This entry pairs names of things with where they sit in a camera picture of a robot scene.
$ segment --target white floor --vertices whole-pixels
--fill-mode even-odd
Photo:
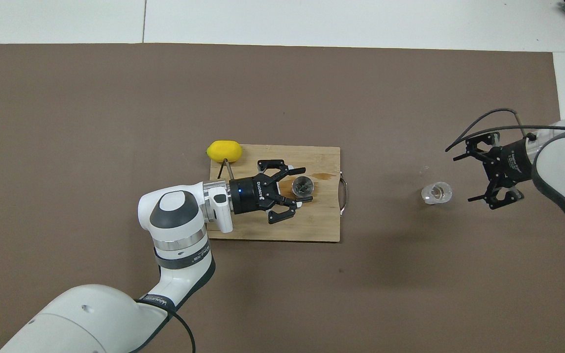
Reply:
[[[223,43],[551,51],[565,119],[561,0],[7,0],[0,43]]]

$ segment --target brown table surface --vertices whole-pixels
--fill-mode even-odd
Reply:
[[[530,183],[467,203],[483,168],[443,152],[496,107],[558,120],[552,55],[0,45],[0,347],[72,286],[152,288],[139,197],[207,179],[206,147],[234,139],[341,147],[348,206],[338,244],[213,241],[180,310],[198,351],[565,352],[562,212]],[[424,205],[439,180],[453,201]],[[189,350],[172,322],[145,351]]]

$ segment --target transparent cup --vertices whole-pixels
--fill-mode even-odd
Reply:
[[[438,181],[422,188],[422,199],[426,204],[446,203],[453,197],[453,189],[444,181]]]

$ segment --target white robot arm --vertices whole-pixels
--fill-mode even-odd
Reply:
[[[505,146],[499,145],[500,134],[497,131],[473,135],[462,139],[466,141],[466,153],[454,160],[468,156],[480,160],[489,184],[484,194],[471,197],[468,201],[483,200],[491,209],[509,205],[524,198],[515,188],[516,184],[532,179],[536,188],[565,213],[565,120],[549,128],[536,130],[524,139]],[[478,147],[480,143],[492,147],[488,151],[481,150]],[[500,200],[496,196],[502,188],[508,191]]]
[[[264,172],[279,171],[273,176]],[[2,353],[124,353],[145,346],[171,315],[215,272],[206,223],[232,231],[231,212],[267,212],[268,223],[293,217],[301,202],[280,195],[278,181],[305,168],[282,159],[258,161],[258,174],[164,188],[141,197],[139,223],[154,243],[161,275],[158,284],[138,300],[99,284],[72,288],[47,304],[12,339]],[[288,210],[276,213],[274,205]]]

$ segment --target metal band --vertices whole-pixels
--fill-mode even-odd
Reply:
[[[165,251],[174,251],[174,250],[186,249],[190,246],[197,244],[198,241],[201,241],[202,238],[204,238],[205,234],[206,234],[206,225],[202,226],[201,230],[198,230],[197,232],[195,232],[195,234],[191,235],[190,237],[182,238],[179,240],[173,240],[173,241],[160,241],[153,238],[152,240],[154,241],[154,246],[157,249],[165,250]]]
[[[163,259],[160,257],[156,249],[154,249],[154,254],[156,255],[156,263],[162,268],[168,268],[169,270],[180,270],[181,268],[186,268],[199,263],[206,255],[210,252],[210,241],[206,241],[206,245],[199,251],[195,252],[193,255],[183,257],[182,259]]]

